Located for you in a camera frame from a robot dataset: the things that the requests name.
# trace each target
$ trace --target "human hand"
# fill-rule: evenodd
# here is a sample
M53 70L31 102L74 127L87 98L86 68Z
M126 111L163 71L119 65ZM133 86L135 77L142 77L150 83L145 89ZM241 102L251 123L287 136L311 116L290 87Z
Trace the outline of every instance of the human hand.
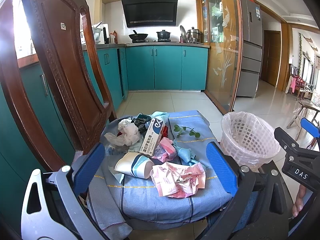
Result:
M299 191L297 194L296 202L294 203L292 207L292 215L294 217L298 216L299 212L303 208L303 201L302 198L306 194L306 187L300 184Z

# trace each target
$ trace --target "blue tablecloth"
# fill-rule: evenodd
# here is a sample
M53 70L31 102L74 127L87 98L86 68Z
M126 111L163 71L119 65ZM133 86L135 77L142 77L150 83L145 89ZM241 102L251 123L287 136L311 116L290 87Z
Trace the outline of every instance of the blue tablecloth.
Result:
M110 123L104 133L115 133L122 118ZM195 127L201 137L197 139L184 132L176 138L177 133L173 131L175 124ZM126 238L132 229L161 230L200 220L231 199L206 157L207 144L216 141L209 122L198 111L186 111L170 113L167 125L168 137L176 139L180 147L191 148L196 155L195 159L206 167L205 189L199 189L196 195L189 198L176 199L159 197L151 178L140 179L125 175L120 184L108 166L122 158L126 149L117 147L110 151L108 142L101 137L101 142L108 150L90 183L87 202L92 217L111 240ZM161 164L158 160L152 160L155 164ZM187 165L179 157L172 162Z

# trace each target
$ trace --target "pink plastic wrapper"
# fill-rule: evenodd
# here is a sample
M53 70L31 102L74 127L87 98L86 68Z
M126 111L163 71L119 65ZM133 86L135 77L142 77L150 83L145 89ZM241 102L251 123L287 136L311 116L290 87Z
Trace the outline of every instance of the pink plastic wrapper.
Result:
M172 161L177 156L176 149L172 146L172 143L172 140L167 137L163 137L152 158L158 159L162 163Z
M192 166L168 162L154 165L150 176L160 197L186 198L205 185L205 171L201 163Z

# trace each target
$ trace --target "yellow stitching line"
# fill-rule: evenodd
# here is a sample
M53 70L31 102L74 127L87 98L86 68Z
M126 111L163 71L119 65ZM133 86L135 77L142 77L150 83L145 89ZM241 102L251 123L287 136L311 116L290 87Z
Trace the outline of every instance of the yellow stitching line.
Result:
M188 115L188 116L178 116L178 117L169 117L169 119L175 119L175 118L185 118L185 117L192 117L192 116L200 116L199 114L196 114L196 115Z
M202 139L202 140L194 140L194 141L186 141L186 142L203 142L205 140L208 140L208 139L216 139L215 137L210 137L210 138L206 138L206 139Z
M104 179L104 177L101 177L101 176L98 176L98 175L95 175L95 177L97 178L100 178L100 179ZM205 180L208 180L208 179L215 179L217 178L218 176L213 176L213 177L208 177L206 178ZM107 185L108 187L118 187L118 188L155 188L156 186L118 186L118 185Z

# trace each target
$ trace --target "refrigerator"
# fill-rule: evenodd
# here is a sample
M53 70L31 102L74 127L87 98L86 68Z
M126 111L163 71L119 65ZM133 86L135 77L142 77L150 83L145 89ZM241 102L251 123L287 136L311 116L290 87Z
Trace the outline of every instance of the refrigerator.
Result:
M243 19L243 52L237 96L255 97L262 58L262 21L260 6L240 0Z

